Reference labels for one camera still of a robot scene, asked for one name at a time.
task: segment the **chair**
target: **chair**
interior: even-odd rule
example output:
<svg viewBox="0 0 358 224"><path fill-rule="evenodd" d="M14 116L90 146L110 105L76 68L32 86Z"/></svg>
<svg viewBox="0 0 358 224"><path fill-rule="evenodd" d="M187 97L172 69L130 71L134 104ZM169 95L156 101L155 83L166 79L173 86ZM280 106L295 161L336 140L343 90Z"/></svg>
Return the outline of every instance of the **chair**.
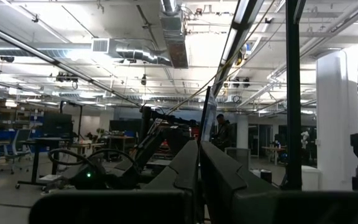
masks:
<svg viewBox="0 0 358 224"><path fill-rule="evenodd" d="M29 159L32 160L32 154L31 150L28 146L25 146L21 141L26 141L30 137L31 130L30 129L20 129L17 130L15 138L12 140L11 145L4 145L4 156L5 160L7 162L11 161L11 174L14 174L14 169L16 167L20 168L22 170L22 167L16 166L15 161L17 160L20 162L20 160L23 157L30 156Z"/></svg>

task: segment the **ceiling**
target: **ceiling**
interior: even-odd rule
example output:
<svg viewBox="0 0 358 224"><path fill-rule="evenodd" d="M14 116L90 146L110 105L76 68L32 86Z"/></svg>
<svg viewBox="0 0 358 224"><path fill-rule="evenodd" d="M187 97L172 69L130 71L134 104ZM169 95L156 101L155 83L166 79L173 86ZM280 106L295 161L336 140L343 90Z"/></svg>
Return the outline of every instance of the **ceiling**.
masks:
<svg viewBox="0 0 358 224"><path fill-rule="evenodd" d="M263 19L272 1L266 0L251 27ZM276 0L267 13L271 23L262 22L249 37L248 43L254 48L250 51L246 64L235 74L242 82L248 77L250 86L241 84L235 87L228 82L218 96L219 108L226 111L253 110L282 100L262 112L282 110L286 98L286 73L278 79L280 84L257 98L253 97L269 83L268 76L286 62L285 42L285 4ZM232 21L231 14L236 10L237 1L187 0L181 5L185 18L185 45L188 68L172 68L154 65L137 60L117 62L106 55L90 55L77 51L69 57L58 58L62 63L94 78L130 99L142 104L170 108L187 99L215 75L221 60L227 33ZM202 15L193 15L201 9ZM302 102L315 100L315 61L321 54L330 50L355 48L358 52L358 20L346 24L344 15L358 10L354 0L308 0L300 23L301 48L312 41L324 39L324 44L312 49L301 58ZM61 46L90 47L93 37L120 39L154 50L167 48L160 21L160 1L158 0L0 0L0 29L13 37L34 47L47 44ZM344 24L341 32L332 32L333 27ZM0 40L0 46L6 44ZM20 85L55 98L43 97L44 101L69 99L71 101L90 101L92 106L106 109L110 106L129 106L116 96L91 83L80 80L78 88L71 82L57 82L59 68L35 57L15 57L12 63L0 59L0 82ZM146 74L147 84L141 79ZM8 95L7 88L0 86L0 97L17 100L35 99L28 94ZM232 95L239 95L241 101L230 101ZM182 108L200 110L204 93L196 96Z"/></svg>

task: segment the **man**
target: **man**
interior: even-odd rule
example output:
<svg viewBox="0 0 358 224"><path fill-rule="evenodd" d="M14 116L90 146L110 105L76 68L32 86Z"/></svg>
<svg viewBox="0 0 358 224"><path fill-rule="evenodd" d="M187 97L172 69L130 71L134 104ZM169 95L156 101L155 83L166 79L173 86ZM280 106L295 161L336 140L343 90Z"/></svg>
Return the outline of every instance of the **man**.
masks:
<svg viewBox="0 0 358 224"><path fill-rule="evenodd" d="M218 133L214 135L214 144L220 150L224 151L225 148L231 147L231 127L230 122L224 119L223 114L216 117L218 122Z"/></svg>

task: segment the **floor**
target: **floor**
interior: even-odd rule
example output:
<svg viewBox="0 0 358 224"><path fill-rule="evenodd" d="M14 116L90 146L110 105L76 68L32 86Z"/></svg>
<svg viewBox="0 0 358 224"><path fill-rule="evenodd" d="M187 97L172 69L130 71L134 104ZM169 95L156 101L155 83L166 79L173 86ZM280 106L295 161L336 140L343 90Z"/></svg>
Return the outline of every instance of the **floor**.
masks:
<svg viewBox="0 0 358 224"><path fill-rule="evenodd" d="M17 170L14 175L6 170L0 173L0 223L25 224L31 207L40 197L40 187L31 185L21 185L20 189L15 189L18 180L29 180L32 162L21 162L30 171ZM52 163L45 155L40 157L39 174L48 174L51 171ZM285 169L282 166L274 166L264 159L252 158L251 169L268 169L272 171L272 180L276 184L282 181ZM8 169L7 165L0 163L0 169Z"/></svg>

